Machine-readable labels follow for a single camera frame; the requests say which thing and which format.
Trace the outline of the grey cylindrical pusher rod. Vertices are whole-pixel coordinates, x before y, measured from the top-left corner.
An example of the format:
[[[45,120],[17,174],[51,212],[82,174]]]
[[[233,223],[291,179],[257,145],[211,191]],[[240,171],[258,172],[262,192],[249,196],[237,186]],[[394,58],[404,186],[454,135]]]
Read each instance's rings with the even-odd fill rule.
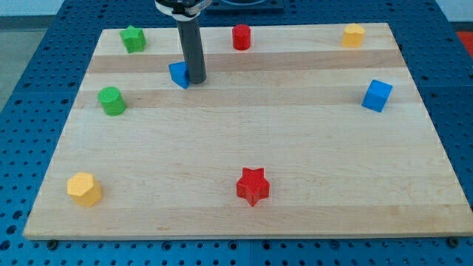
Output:
[[[198,17],[190,21],[178,21],[177,29],[185,63],[188,67],[189,81],[203,83],[207,75]]]

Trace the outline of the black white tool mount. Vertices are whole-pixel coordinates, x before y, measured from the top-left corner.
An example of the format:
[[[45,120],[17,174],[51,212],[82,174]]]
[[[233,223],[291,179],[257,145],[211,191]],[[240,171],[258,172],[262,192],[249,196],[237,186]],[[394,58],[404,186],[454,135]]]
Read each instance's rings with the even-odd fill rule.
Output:
[[[190,21],[211,5],[212,0],[155,0],[156,8],[176,21]]]

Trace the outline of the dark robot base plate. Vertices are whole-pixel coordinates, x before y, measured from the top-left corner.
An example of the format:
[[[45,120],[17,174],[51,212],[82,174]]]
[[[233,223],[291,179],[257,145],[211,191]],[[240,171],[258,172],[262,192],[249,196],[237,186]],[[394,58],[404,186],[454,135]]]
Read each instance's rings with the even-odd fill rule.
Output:
[[[208,13],[282,11],[284,7],[284,0],[213,0],[205,11]]]

